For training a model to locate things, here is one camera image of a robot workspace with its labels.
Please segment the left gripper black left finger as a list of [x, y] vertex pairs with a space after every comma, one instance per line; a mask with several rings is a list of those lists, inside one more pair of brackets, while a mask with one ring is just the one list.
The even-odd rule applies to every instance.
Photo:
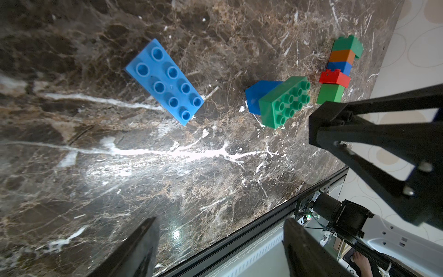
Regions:
[[160, 240], [159, 222], [148, 218], [94, 271], [91, 277], [151, 277]]

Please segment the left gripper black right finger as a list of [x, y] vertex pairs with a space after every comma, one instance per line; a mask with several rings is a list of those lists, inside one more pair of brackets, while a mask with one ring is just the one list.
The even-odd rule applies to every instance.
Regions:
[[291, 277], [350, 277], [294, 218], [283, 225], [283, 246]]

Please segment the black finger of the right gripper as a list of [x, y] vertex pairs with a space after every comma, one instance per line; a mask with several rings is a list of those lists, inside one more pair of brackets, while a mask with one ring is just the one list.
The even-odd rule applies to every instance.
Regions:
[[[433, 121], [376, 125], [363, 114], [437, 109]], [[325, 102], [309, 117], [309, 143], [329, 151], [360, 176], [403, 220], [443, 226], [443, 87], [349, 103]], [[349, 149], [375, 145], [414, 166], [398, 180]]]

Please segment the green small lego brick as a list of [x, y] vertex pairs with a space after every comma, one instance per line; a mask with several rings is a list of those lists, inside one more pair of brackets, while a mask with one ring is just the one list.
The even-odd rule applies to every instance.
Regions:
[[325, 102], [340, 103], [344, 89], [343, 86], [338, 84], [322, 84], [316, 103], [319, 105]]

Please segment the red long lego brick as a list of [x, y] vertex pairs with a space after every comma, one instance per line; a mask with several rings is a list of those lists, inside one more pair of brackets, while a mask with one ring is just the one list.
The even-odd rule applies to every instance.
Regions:
[[348, 88], [350, 80], [350, 76], [345, 75], [340, 69], [327, 69], [320, 75], [321, 84], [336, 84]]

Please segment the blue small lego brick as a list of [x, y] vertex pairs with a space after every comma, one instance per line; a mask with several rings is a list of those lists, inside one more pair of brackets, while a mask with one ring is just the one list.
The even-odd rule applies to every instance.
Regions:
[[255, 115], [261, 115], [259, 100], [266, 94], [271, 92], [278, 85], [283, 83], [282, 81], [258, 81], [246, 89], [246, 101], [249, 112]]
[[352, 67], [353, 65], [348, 62], [329, 62], [326, 68], [332, 71], [339, 69], [344, 75], [349, 76]]

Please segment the green long lego brick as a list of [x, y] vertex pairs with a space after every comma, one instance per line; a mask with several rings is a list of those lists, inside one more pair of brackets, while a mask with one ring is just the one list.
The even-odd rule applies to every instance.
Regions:
[[258, 101], [262, 124], [273, 129], [283, 126], [310, 102], [310, 86], [307, 77], [293, 76], [270, 90]]
[[354, 35], [349, 35], [347, 38], [341, 36], [335, 40], [332, 51], [351, 50], [354, 52], [356, 58], [361, 58], [364, 48], [363, 44]]

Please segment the orange small lego brick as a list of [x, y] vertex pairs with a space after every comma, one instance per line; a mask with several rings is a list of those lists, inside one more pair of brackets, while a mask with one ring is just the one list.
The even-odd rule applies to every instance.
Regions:
[[329, 62], [347, 62], [353, 65], [355, 60], [355, 53], [352, 50], [338, 50], [332, 51], [329, 57]]

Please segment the blue small lego brick front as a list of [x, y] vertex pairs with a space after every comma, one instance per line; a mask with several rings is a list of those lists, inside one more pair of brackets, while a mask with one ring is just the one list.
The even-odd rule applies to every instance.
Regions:
[[278, 85], [283, 83], [282, 81], [258, 81], [246, 89], [246, 101], [249, 112], [255, 115], [261, 115], [259, 100], [266, 94], [271, 92]]

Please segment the light blue long lego brick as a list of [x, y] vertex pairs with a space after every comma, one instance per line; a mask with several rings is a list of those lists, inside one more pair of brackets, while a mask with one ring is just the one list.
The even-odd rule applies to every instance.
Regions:
[[147, 44], [125, 71], [183, 126], [204, 104], [204, 99], [157, 39]]

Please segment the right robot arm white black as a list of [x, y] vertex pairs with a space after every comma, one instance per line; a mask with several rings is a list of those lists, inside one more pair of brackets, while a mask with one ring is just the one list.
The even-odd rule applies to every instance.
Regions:
[[[363, 114], [434, 108], [431, 122], [376, 125]], [[360, 176], [399, 217], [415, 226], [443, 226], [443, 87], [349, 103], [326, 102], [309, 118], [309, 143], [329, 151]], [[349, 143], [375, 145], [414, 166], [404, 181], [352, 151]], [[365, 207], [321, 193], [313, 210], [355, 250], [396, 275], [403, 261], [433, 277], [443, 274], [442, 246], [413, 235]]]

